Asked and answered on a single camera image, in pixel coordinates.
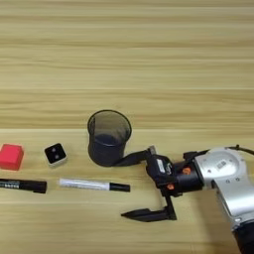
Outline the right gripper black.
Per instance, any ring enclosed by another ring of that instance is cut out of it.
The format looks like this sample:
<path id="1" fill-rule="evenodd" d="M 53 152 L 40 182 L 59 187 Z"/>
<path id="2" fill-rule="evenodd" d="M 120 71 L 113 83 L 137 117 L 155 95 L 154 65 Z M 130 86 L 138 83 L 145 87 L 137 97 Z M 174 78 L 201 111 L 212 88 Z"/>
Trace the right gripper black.
<path id="1" fill-rule="evenodd" d="M 131 153 L 118 161 L 115 167 L 128 167 L 146 161 L 147 174 L 166 198 L 167 203 L 161 210 L 136 209 L 122 213 L 122 216 L 141 222 L 176 220 L 177 215 L 170 195 L 177 197 L 184 192 L 200 191 L 203 188 L 203 180 L 194 163 L 194 159 L 202 154 L 203 152 L 187 152 L 184 153 L 182 161 L 173 163 L 168 157 L 158 155 L 155 147 L 151 146 L 146 150 Z"/>

